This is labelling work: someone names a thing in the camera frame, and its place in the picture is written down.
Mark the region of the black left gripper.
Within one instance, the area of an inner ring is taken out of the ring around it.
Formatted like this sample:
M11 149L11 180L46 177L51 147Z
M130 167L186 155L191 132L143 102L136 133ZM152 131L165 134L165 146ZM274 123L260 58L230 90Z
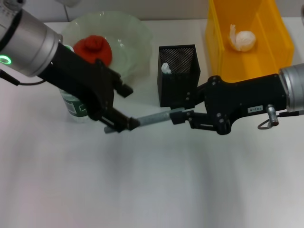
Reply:
M114 92L126 98L133 89L99 59L89 63L60 44L52 61L38 76L59 88L69 114L76 121L101 121L119 133L140 126L138 119L113 107Z

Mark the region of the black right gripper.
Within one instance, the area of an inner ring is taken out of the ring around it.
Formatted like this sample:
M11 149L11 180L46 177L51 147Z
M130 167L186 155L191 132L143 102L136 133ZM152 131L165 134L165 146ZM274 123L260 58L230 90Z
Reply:
M178 111L170 114L172 123L189 122L192 129L226 135L236 120L264 114L268 105L273 105L277 111L286 109L286 93L277 74L236 83L227 83L214 76L200 86L191 85L186 89L186 109L203 102L207 114Z

